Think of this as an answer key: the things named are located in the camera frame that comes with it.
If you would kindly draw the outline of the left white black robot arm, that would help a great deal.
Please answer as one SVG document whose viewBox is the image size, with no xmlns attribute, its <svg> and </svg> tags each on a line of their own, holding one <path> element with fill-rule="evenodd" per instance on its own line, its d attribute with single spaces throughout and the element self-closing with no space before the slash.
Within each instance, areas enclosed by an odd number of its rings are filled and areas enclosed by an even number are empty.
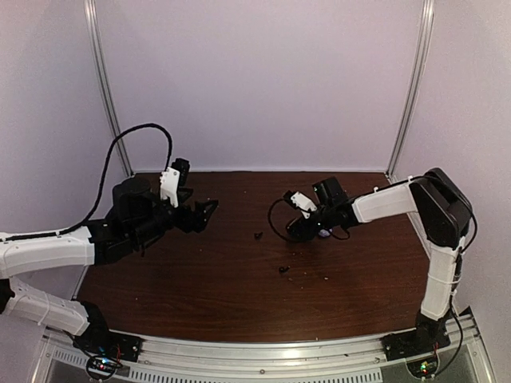
<svg viewBox="0 0 511 383">
<path fill-rule="evenodd" d="M 113 188 L 113 206 L 103 219 L 77 229 L 1 238 L 1 313 L 61 330 L 83 349 L 107 354 L 118 346 L 101 310 L 91 302 L 65 300 L 29 286 L 20 274 L 66 266 L 114 264 L 144 252 L 173 228 L 202 232 L 216 210 L 215 199 L 185 204 L 192 189 L 162 182 L 160 193 L 143 178 Z"/>
</svg>

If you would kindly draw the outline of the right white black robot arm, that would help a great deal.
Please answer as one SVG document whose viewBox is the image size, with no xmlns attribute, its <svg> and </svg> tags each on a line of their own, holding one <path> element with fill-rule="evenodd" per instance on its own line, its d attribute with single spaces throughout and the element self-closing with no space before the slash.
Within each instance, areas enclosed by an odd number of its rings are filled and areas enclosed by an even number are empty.
<svg viewBox="0 0 511 383">
<path fill-rule="evenodd" d="M 312 240 L 321 231 L 352 227 L 396 215 L 418 214 L 426 234 L 430 260 L 426 291 L 415 327 L 382 339 L 388 359 L 432 353 L 449 345 L 446 321 L 452 317 L 453 297 L 460 277 L 462 257 L 475 228 L 472 206 L 452 180 L 440 169 L 364 195 L 350 197 L 334 177 L 314 184 L 317 199 L 299 191 L 287 191 L 283 200 L 301 216 L 286 227 L 294 242 Z"/>
</svg>

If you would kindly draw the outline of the left circuit board with leds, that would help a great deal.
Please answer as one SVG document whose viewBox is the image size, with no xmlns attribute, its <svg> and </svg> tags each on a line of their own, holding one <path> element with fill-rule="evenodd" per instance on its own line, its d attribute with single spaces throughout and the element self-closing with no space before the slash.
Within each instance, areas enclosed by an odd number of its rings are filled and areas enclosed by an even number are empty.
<svg viewBox="0 0 511 383">
<path fill-rule="evenodd" d="M 85 371 L 92 379 L 100 380 L 111 378 L 121 367 L 122 364 L 117 361 L 94 355 L 87 360 Z"/>
</svg>

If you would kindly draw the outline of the circuit board with leds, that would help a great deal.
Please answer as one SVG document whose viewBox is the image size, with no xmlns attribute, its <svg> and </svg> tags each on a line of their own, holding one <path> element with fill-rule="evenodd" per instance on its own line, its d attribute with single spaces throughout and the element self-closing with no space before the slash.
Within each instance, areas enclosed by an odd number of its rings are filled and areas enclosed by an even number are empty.
<svg viewBox="0 0 511 383">
<path fill-rule="evenodd" d="M 417 379 L 427 379 L 433 376 L 439 367 L 439 360 L 435 356 L 419 358 L 406 363 L 408 372 Z"/>
<path fill-rule="evenodd" d="M 121 367 L 122 364 L 117 361 L 94 355 L 87 360 L 85 371 L 92 379 L 100 380 L 111 378 Z"/>
</svg>

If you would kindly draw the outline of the right circuit board with leds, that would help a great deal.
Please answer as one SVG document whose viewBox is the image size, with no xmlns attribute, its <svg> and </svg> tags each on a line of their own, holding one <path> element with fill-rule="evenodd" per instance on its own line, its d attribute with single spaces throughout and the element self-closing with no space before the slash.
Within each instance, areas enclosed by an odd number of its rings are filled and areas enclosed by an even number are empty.
<svg viewBox="0 0 511 383">
<path fill-rule="evenodd" d="M 419 358 L 406 363 L 408 372 L 417 379 L 427 379 L 433 376 L 439 367 L 439 360 L 435 356 Z"/>
</svg>

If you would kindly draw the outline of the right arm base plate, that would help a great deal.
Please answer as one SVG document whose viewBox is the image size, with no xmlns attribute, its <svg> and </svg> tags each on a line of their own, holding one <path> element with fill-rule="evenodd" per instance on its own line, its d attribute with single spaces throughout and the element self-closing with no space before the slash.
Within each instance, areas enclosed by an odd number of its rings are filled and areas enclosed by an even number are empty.
<svg viewBox="0 0 511 383">
<path fill-rule="evenodd" d="M 383 351 L 388 361 L 415 357 L 424 353 L 433 353 L 435 347 L 447 347 L 451 344 L 446 335 L 439 335 L 436 339 L 421 339 L 416 330 L 403 333 L 393 333 L 381 339 Z"/>
</svg>

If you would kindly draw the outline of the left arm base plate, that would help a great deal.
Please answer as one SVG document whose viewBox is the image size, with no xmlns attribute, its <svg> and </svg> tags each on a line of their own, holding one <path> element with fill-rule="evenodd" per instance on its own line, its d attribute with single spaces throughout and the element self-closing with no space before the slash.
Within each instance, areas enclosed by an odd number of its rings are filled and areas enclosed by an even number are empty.
<svg viewBox="0 0 511 383">
<path fill-rule="evenodd" d="M 112 332 L 106 341 L 95 345 L 83 337 L 73 336 L 73 345 L 91 355 L 101 355 L 115 361 L 138 362 L 142 339 L 137 336 Z"/>
</svg>

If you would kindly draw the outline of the aluminium front rail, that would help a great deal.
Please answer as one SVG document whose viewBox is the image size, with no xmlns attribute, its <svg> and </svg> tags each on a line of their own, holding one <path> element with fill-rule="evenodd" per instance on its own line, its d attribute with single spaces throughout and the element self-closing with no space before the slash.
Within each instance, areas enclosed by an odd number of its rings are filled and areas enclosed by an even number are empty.
<svg viewBox="0 0 511 383">
<path fill-rule="evenodd" d="M 387 334 L 287 343 L 195 342 L 137 335 L 138 360 L 106 382 L 497 382 L 472 314 L 458 319 L 463 343 L 434 379 L 415 377 L 433 354 L 390 360 Z M 62 333 L 46 330 L 28 382 L 96 382 L 87 357 Z"/>
</svg>

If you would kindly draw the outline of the left aluminium frame post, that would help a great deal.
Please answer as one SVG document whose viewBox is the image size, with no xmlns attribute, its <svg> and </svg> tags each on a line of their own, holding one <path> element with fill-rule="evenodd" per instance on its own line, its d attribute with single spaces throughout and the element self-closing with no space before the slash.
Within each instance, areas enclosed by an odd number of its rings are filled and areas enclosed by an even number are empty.
<svg viewBox="0 0 511 383">
<path fill-rule="evenodd" d="M 84 1 L 85 21 L 89 32 L 93 63 L 97 74 L 99 92 L 107 118 L 107 124 L 113 138 L 121 134 L 121 127 L 115 109 L 113 94 L 109 84 L 105 56 L 101 44 L 101 31 L 98 23 L 97 4 L 94 0 Z"/>
</svg>

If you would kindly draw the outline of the aluminium frame post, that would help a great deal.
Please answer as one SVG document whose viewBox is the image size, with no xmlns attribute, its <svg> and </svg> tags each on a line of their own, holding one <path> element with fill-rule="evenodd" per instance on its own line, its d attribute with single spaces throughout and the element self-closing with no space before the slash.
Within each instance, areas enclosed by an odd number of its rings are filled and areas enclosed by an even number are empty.
<svg viewBox="0 0 511 383">
<path fill-rule="evenodd" d="M 97 74 L 99 92 L 107 118 L 107 124 L 113 138 L 121 134 L 121 127 L 115 109 L 113 94 L 109 84 L 105 56 L 101 44 L 101 31 L 98 23 L 97 4 L 94 0 L 84 1 L 85 21 L 89 32 L 93 63 Z"/>
<path fill-rule="evenodd" d="M 434 28 L 434 13 L 435 1 L 424 0 L 422 2 L 422 12 L 418 28 L 418 40 L 414 55 L 414 63 L 412 65 L 412 72 L 410 75 L 410 83 L 406 93 L 406 99 L 398 127 L 398 134 L 386 169 L 386 175 L 391 180 L 395 178 L 396 168 L 406 143 L 406 136 L 411 126 L 415 105 L 420 91 L 420 84 L 425 72 L 428 53 L 430 50 L 430 41 Z"/>
</svg>

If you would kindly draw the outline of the right aluminium frame post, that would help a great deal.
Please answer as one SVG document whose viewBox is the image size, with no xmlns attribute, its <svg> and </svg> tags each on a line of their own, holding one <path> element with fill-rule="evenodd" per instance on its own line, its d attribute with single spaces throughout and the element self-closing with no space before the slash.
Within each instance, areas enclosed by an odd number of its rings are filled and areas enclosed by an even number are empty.
<svg viewBox="0 0 511 383">
<path fill-rule="evenodd" d="M 422 2 L 422 12 L 418 28 L 418 40 L 414 55 L 414 63 L 412 65 L 412 72 L 410 75 L 410 83 L 406 93 L 406 99 L 398 127 L 398 134 L 386 169 L 386 175 L 391 180 L 395 178 L 396 168 L 406 143 L 406 136 L 411 126 L 415 105 L 420 91 L 420 84 L 425 72 L 428 53 L 430 50 L 430 41 L 434 28 L 434 13 L 435 1 L 424 0 Z"/>
</svg>

